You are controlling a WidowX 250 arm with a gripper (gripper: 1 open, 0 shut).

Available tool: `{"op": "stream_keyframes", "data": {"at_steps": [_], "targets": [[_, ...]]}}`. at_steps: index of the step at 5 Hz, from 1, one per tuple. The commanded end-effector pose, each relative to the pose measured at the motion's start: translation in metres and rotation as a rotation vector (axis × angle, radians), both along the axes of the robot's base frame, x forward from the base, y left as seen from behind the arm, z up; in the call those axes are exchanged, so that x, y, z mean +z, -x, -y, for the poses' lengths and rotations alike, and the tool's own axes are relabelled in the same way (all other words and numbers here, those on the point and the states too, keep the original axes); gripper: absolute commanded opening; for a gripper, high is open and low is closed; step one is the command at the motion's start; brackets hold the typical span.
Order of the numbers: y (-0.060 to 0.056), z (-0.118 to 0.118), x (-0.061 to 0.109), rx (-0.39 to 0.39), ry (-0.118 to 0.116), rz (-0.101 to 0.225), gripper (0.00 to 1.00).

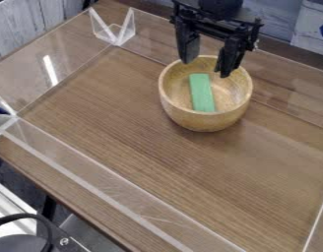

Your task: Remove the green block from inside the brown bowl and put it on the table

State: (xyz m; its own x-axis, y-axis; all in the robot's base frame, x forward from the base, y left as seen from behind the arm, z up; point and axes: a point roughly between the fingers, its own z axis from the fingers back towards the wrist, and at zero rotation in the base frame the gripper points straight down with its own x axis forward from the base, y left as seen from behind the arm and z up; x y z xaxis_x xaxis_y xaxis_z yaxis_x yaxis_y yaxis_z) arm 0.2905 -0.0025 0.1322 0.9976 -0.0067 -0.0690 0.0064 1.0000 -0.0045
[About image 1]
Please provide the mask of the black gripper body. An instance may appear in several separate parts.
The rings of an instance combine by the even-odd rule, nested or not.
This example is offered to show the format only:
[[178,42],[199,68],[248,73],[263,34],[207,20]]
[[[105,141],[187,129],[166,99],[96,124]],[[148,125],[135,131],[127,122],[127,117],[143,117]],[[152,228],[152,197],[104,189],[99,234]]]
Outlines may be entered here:
[[172,0],[175,18],[180,17],[196,26],[199,34],[218,40],[236,36],[244,40],[246,49],[258,46],[262,19],[243,7],[243,0]]

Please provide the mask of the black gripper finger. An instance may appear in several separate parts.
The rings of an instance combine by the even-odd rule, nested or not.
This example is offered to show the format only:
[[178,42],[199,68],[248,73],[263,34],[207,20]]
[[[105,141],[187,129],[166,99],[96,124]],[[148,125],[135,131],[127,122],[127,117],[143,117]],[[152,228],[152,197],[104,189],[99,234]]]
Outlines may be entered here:
[[240,37],[232,36],[224,41],[219,50],[218,61],[214,71],[227,78],[231,72],[239,67],[246,53],[246,43]]
[[175,30],[179,57],[184,64],[190,64],[200,52],[200,34],[196,31],[196,26],[183,18],[175,18]]

